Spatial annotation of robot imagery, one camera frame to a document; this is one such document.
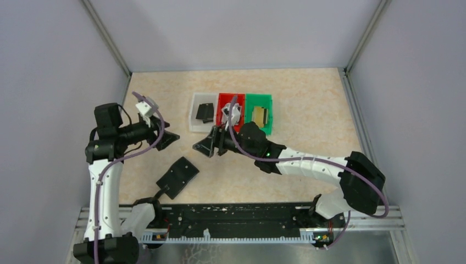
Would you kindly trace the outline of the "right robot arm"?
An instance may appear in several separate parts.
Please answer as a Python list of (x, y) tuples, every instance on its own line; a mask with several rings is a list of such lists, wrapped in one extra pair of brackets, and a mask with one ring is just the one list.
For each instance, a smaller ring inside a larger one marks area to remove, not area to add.
[(325, 219), (351, 210), (374, 218), (384, 218), (389, 212), (382, 193), (385, 176), (358, 151), (347, 157), (311, 155), (268, 140), (254, 122), (244, 124), (239, 132), (225, 125), (213, 126), (207, 137), (193, 144), (193, 149), (207, 157), (228, 151), (239, 153), (253, 159), (265, 173), (309, 177), (335, 186), (333, 192), (318, 195), (310, 209)]

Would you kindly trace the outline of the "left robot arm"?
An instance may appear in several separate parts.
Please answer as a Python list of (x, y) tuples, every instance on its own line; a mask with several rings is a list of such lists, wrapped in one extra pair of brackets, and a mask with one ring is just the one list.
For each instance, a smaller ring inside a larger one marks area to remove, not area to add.
[(90, 211), (84, 240), (73, 246), (73, 256), (81, 263), (136, 263), (141, 238), (157, 216), (158, 203), (145, 198), (132, 206), (123, 221), (119, 213), (119, 188), (124, 162), (153, 148), (163, 149), (163, 140), (179, 136), (165, 132), (158, 106), (149, 99), (136, 104), (139, 121), (123, 126), (118, 103), (107, 103), (94, 110), (97, 126), (85, 148), (90, 173)]

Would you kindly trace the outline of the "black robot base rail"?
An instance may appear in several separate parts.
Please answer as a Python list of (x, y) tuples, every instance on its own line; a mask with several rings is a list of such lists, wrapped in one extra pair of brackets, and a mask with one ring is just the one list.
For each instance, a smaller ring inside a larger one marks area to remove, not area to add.
[(140, 242), (160, 244), (331, 244), (345, 215), (325, 219), (312, 202), (161, 205)]

